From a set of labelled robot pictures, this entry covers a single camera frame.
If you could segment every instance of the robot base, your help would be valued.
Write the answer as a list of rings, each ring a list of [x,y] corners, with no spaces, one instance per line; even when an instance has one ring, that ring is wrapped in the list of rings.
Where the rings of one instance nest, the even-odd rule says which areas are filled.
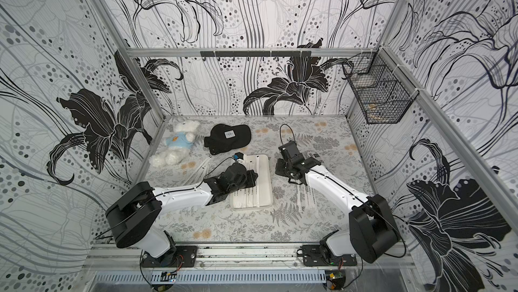
[[[176,252],[174,252],[170,258],[172,261],[164,262],[162,257],[169,254],[169,251],[159,258],[154,258],[149,255],[147,252],[144,252],[142,256],[142,267],[150,268],[150,267],[178,267],[176,263],[176,258],[178,257],[181,260],[180,255],[183,257],[182,268],[194,267],[194,262],[196,261],[196,256],[198,252],[198,246],[176,246]]]
[[[198,252],[198,246],[175,246],[175,242],[171,235],[165,232],[167,239],[169,240],[169,248],[163,255],[159,257],[153,257],[148,252],[144,252],[140,266],[143,268],[151,267],[173,267],[177,268],[182,264],[182,267],[194,267],[196,256]]]
[[[322,248],[325,248],[325,246],[317,244],[302,245],[301,249],[299,249],[299,254],[302,256],[302,259],[304,260],[304,265],[308,267],[329,266],[329,264],[333,266],[338,266],[341,259],[343,259],[342,267],[358,265],[356,257],[350,254],[342,256],[331,255],[331,257],[329,258],[331,263],[327,263],[324,257],[322,256]]]

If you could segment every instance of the blue shirt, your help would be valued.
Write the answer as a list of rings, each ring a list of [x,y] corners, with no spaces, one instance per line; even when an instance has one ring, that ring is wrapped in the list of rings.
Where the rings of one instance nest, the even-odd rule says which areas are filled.
[[[194,142],[187,141],[186,133],[175,133],[171,138],[165,140],[165,145],[169,148],[187,148],[191,149]]]

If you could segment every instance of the mounting plate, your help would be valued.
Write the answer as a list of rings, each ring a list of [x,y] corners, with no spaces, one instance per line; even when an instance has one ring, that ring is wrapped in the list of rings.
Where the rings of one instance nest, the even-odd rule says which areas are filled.
[[[322,258],[322,255],[320,254],[320,245],[314,244],[314,245],[302,245],[301,249],[301,256],[304,260],[304,265],[308,267],[314,267],[314,266],[329,266],[329,263],[326,263],[324,259]],[[338,266],[338,263],[340,259],[343,259],[343,265],[344,266],[357,266],[358,261],[356,260],[355,256],[352,256],[350,254],[342,255],[339,257],[335,257],[331,260],[333,263],[333,266]]]
[[[196,256],[198,255],[198,246],[176,246],[176,252],[172,259],[176,259],[176,257],[180,257],[180,255],[183,256],[182,268],[194,267],[194,262],[196,261]],[[147,252],[144,252],[141,265],[143,268],[161,267],[156,259],[151,257]],[[174,265],[175,262],[173,262],[173,264],[168,264],[166,267]]]

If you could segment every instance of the white tray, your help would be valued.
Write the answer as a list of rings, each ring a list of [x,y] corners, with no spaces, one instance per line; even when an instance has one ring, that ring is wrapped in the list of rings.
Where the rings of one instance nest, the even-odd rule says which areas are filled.
[[[258,174],[255,187],[245,188],[232,193],[230,206],[233,210],[260,210],[274,203],[271,192],[270,166],[266,155],[244,155],[247,170]]]

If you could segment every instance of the floral tablecloth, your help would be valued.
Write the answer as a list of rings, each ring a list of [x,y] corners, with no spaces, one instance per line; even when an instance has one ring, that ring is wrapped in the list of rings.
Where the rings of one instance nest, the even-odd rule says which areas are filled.
[[[165,139],[171,137],[173,125],[186,117],[174,117],[166,126],[158,151],[165,147]],[[277,149],[281,145],[279,127],[287,123],[295,133],[297,146],[307,156],[317,152],[324,165],[340,179],[359,191],[372,193],[372,187],[344,117],[327,116],[193,116],[198,120],[198,137],[191,155],[179,165],[165,168],[150,167],[146,181],[152,187],[181,185],[209,156],[203,146],[203,137],[210,135],[214,125],[230,126],[246,124],[252,132],[250,144],[238,150],[213,156],[209,170],[235,152],[266,154],[270,161],[271,184],[274,203],[259,211],[235,211],[230,207],[230,198],[215,205],[192,207],[160,216],[156,223],[162,230],[172,234],[177,242],[316,242],[336,229],[348,229],[347,217],[327,198],[316,192],[316,206],[309,208],[305,199],[308,188],[301,188],[301,208],[297,205],[297,185],[289,184],[287,178],[275,175],[275,163],[280,158]],[[282,128],[284,142],[291,138],[288,127]],[[229,166],[225,161],[217,172]]]

